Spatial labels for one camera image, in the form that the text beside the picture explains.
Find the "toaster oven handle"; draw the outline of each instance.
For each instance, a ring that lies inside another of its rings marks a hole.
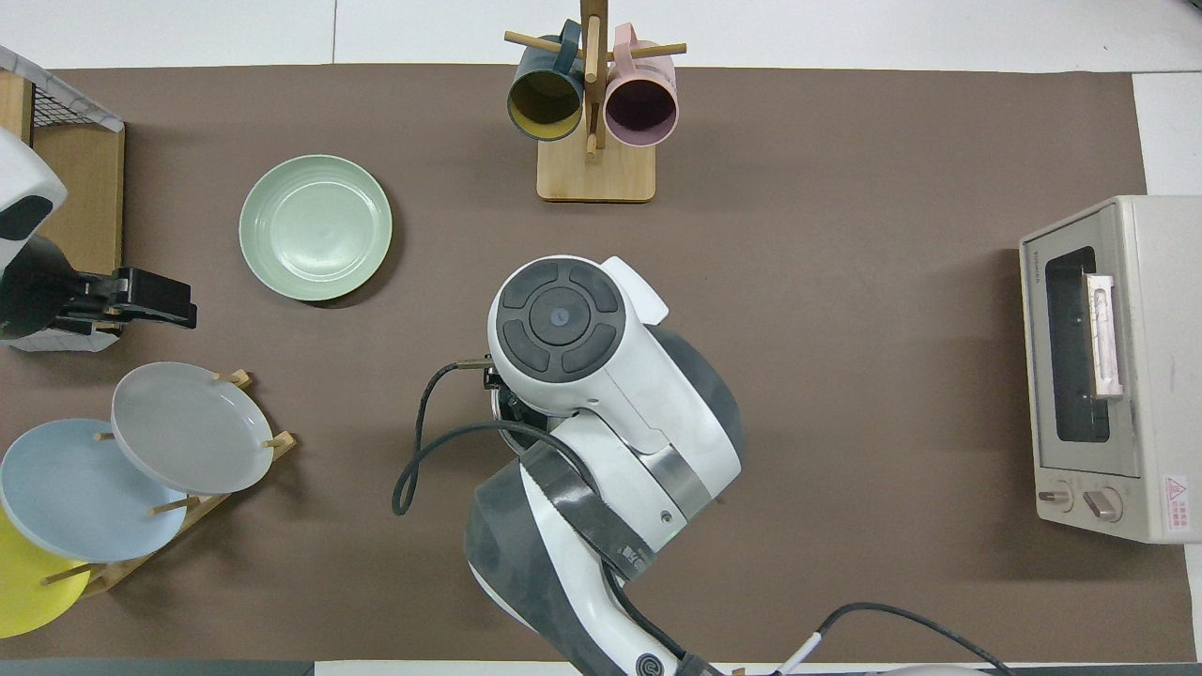
[[[1123,396],[1119,358],[1114,339],[1114,277],[1085,275],[1085,307],[1089,308],[1089,342],[1094,354],[1094,397],[1117,399]]]

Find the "toaster oven door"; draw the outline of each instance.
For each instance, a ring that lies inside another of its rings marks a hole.
[[[1119,254],[1114,204],[1024,248],[1030,304],[1027,339],[1034,361],[1033,405],[1042,467],[1139,475],[1129,383],[1126,279]]]

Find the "toaster oven window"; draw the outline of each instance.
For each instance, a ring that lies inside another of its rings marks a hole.
[[[1097,272],[1093,247],[1047,262],[1048,338],[1052,344],[1052,389],[1055,431],[1064,441],[1101,444],[1111,438],[1105,399],[1093,396],[1093,344],[1085,275]]]

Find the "mug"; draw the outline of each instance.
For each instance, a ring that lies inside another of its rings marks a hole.
[[[576,130],[583,117],[584,64],[576,58],[581,24],[569,19],[559,37],[559,53],[526,47],[510,85],[508,109],[513,125],[535,141],[555,141]]]
[[[605,91],[605,126],[627,146],[655,146],[677,125],[676,66],[672,57],[631,58],[631,49],[655,43],[639,41],[629,23],[618,26],[615,37],[614,65]]]

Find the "black cable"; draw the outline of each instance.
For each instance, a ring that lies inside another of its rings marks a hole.
[[[442,376],[451,373],[452,370],[459,368],[457,362],[451,362],[445,367],[440,368],[432,378],[430,381],[426,384],[426,391],[422,392],[422,401],[417,404],[417,423],[413,426],[413,458],[422,450],[422,427],[426,425],[426,405],[430,401],[430,393],[434,392],[434,386],[442,380]],[[409,505],[413,504],[413,491],[417,490],[417,466],[415,461],[410,461],[412,466],[412,472],[409,474],[401,474],[400,479],[397,480],[397,487],[392,491],[392,512],[397,516],[404,515],[409,511]]]
[[[877,604],[877,603],[870,603],[870,601],[859,601],[859,603],[851,603],[851,604],[846,604],[846,605],[839,606],[838,609],[835,609],[834,612],[832,612],[831,615],[828,615],[827,618],[822,621],[822,624],[820,624],[819,628],[815,629],[815,633],[816,634],[821,634],[821,635],[825,636],[826,631],[828,629],[831,629],[831,625],[833,625],[840,617],[843,617],[844,615],[847,615],[849,612],[856,611],[856,610],[876,610],[876,611],[880,611],[880,612],[888,612],[891,615],[897,615],[899,617],[905,617],[906,619],[910,619],[911,622],[917,622],[918,624],[922,624],[923,627],[926,627],[928,629],[932,629],[932,630],[934,630],[934,631],[936,631],[939,634],[942,634],[944,636],[946,636],[946,638],[956,641],[957,644],[959,644],[964,648],[968,648],[969,652],[971,652],[972,654],[980,657],[981,659],[983,659],[983,660],[988,662],[989,664],[994,665],[995,668],[998,668],[998,671],[1000,671],[1002,674],[1006,674],[1007,676],[1014,676],[1014,671],[1013,670],[1011,670],[1008,666],[1006,666],[1000,659],[998,659],[998,658],[993,657],[992,654],[989,654],[988,652],[986,652],[984,648],[982,648],[981,646],[977,646],[972,641],[969,641],[964,636],[960,636],[956,631],[952,631],[951,629],[944,627],[942,624],[940,624],[940,623],[938,623],[938,622],[935,622],[933,619],[927,619],[926,617],[921,616],[921,615],[917,615],[917,613],[910,612],[909,610],[900,609],[900,607],[892,606],[892,605]]]
[[[522,434],[529,434],[535,439],[543,441],[545,444],[549,445],[551,447],[563,453],[564,457],[566,457],[567,461],[572,463],[572,467],[576,468],[576,472],[579,473],[581,479],[583,479],[584,482],[588,484],[590,488],[596,491],[596,481],[593,479],[593,474],[589,472],[588,467],[585,467],[584,462],[581,461],[581,457],[576,455],[576,451],[573,451],[567,444],[565,444],[558,437],[553,437],[545,429],[538,429],[537,427],[534,427],[532,425],[526,425],[524,422],[514,422],[510,420],[488,420],[484,422],[474,422],[471,425],[464,425],[463,427],[457,427],[451,432],[447,432],[446,434],[439,437],[438,439],[418,449],[417,452],[413,453],[413,458],[409,461],[409,464],[406,464],[405,469],[401,470],[400,478],[397,479],[397,486],[392,491],[393,514],[395,514],[397,516],[404,516],[404,514],[409,511],[409,508],[413,502],[413,487],[417,484],[416,480],[417,467],[421,464],[423,459],[429,457],[430,453],[433,453],[440,446],[442,446],[447,441],[451,441],[452,439],[463,437],[464,434],[471,434],[472,432],[483,432],[486,429],[505,429],[507,432],[518,432]],[[401,499],[401,493],[406,490],[406,486],[407,486],[407,494],[405,496],[404,499]]]
[[[618,599],[618,604],[626,611],[626,615],[635,621],[635,624],[638,624],[643,631],[647,631],[656,641],[662,644],[664,647],[676,656],[677,659],[684,659],[686,657],[688,653],[683,647],[680,647],[680,644],[673,641],[672,636],[668,636],[664,629],[656,627],[654,622],[635,607],[635,604],[626,597],[626,591],[623,589],[621,583],[618,582],[618,574],[609,565],[605,567],[605,581],[609,585],[609,592],[613,593],[615,599]]]

